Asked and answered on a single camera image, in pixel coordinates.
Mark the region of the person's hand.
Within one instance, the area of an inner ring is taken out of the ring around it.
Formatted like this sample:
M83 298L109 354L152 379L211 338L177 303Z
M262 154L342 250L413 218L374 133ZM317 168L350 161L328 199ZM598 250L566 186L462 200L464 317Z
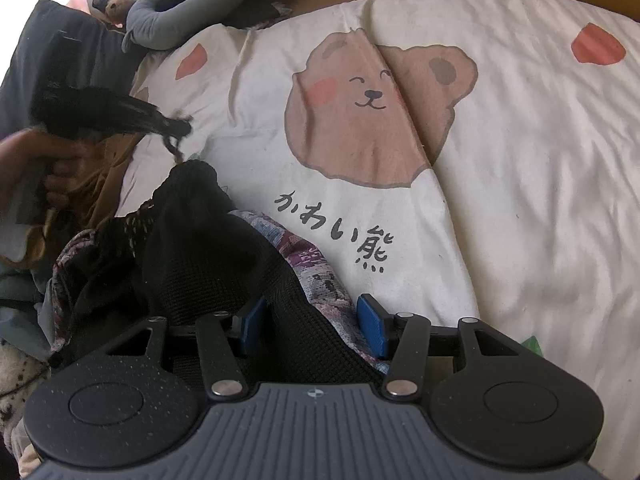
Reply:
M37 188L46 191L48 203L61 209L79 174L93 159L100 159L96 144L70 140L47 132L43 126L26 128L1 141L1 209L6 209L31 166L43 166Z

